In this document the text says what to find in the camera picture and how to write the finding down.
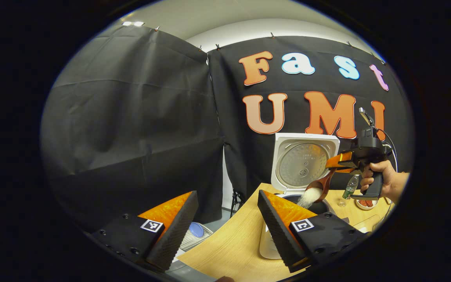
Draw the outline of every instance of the finger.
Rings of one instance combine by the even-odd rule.
[[[391,162],[389,160],[379,162],[377,164],[370,163],[371,170],[375,172],[383,172],[388,166],[391,166]]]
[[[215,282],[234,282],[234,279],[232,279],[231,277],[222,276]]]
[[[368,177],[368,178],[363,178],[362,180],[361,180],[361,185],[363,186],[363,185],[370,185],[370,184],[372,184],[373,183],[373,178],[371,178],[371,177]]]
[[[361,173],[362,178],[368,178],[368,177],[372,177],[372,176],[373,176],[373,171],[371,171],[371,170],[363,171],[363,173]]]
[[[370,177],[370,176],[368,175],[369,173],[373,173],[373,172],[370,170],[370,164],[367,164],[367,165],[365,166],[365,169],[364,169],[363,172],[361,173],[361,177],[362,177],[362,178]]]
[[[361,194],[365,194],[365,191],[368,189],[368,185],[363,185],[361,186],[361,189],[359,191],[361,191]]]

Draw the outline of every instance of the orange letter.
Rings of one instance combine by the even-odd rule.
[[[243,64],[245,74],[247,75],[245,79],[246,86],[261,83],[266,79],[265,75],[260,74],[260,69],[264,72],[269,71],[269,64],[262,58],[270,60],[272,59],[272,54],[268,51],[263,51],[240,59],[240,63]]]
[[[379,101],[372,101],[372,108],[375,111],[375,127],[384,130],[384,104]],[[385,140],[385,134],[382,131],[377,132],[377,136],[382,141]]]
[[[261,95],[249,95],[243,98],[243,103],[247,105],[247,123],[248,126],[260,134],[273,134],[280,131],[285,124],[285,100],[288,96],[285,93],[269,94],[267,98],[272,102],[272,112],[274,118],[272,123],[266,124],[260,120],[260,102]]]
[[[321,92],[306,92],[304,97],[309,101],[311,107],[311,119],[309,121],[309,127],[306,128],[306,133],[323,134],[323,129],[320,127],[321,119],[325,126],[326,134],[332,135],[340,120],[340,128],[337,130],[337,136],[348,139],[356,137],[356,131],[354,130],[354,104],[356,103],[356,99],[353,96],[346,94],[340,95],[335,109],[332,109],[332,106]]]

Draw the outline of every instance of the white wall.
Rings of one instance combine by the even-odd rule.
[[[225,45],[245,40],[270,37],[271,32],[275,37],[308,36],[330,39],[342,43],[349,41],[352,46],[368,53],[373,52],[374,56],[382,59],[382,57],[371,46],[367,45],[367,43],[361,40],[358,36],[345,34],[316,23],[285,20],[283,18],[262,18],[258,20],[231,23],[229,25],[223,25],[221,27],[203,32],[202,34],[198,34],[187,39],[186,41],[198,48],[201,45],[202,50],[204,52],[208,52],[216,48],[215,44],[223,47]],[[222,160],[222,163],[224,165],[224,194],[222,196],[222,207],[230,209],[233,186],[229,180],[229,176],[227,175],[225,160]]]

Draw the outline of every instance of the wooden table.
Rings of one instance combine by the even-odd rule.
[[[257,207],[259,190],[282,193],[271,184],[260,184],[243,207],[220,229],[177,258],[208,276],[228,276],[235,282],[275,282],[303,272],[304,270],[290,273],[281,259],[266,259],[259,254],[263,227],[263,218]],[[343,190],[331,190],[326,200],[338,217],[349,218],[349,224],[353,226],[374,215],[382,218],[389,207],[384,198],[379,200],[376,207],[367,211],[357,207],[352,199],[346,207],[339,207],[338,198],[342,193]]]

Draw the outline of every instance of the light blue letter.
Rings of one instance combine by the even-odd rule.
[[[309,58],[304,54],[288,53],[283,55],[281,59],[286,61],[281,65],[281,69],[286,73],[297,74],[301,72],[303,74],[313,74],[314,71],[316,71],[316,69],[311,66]]]
[[[356,64],[351,59],[342,56],[335,56],[333,60],[338,66],[340,66],[339,72],[343,77],[350,79],[359,78],[359,72],[356,69]]]

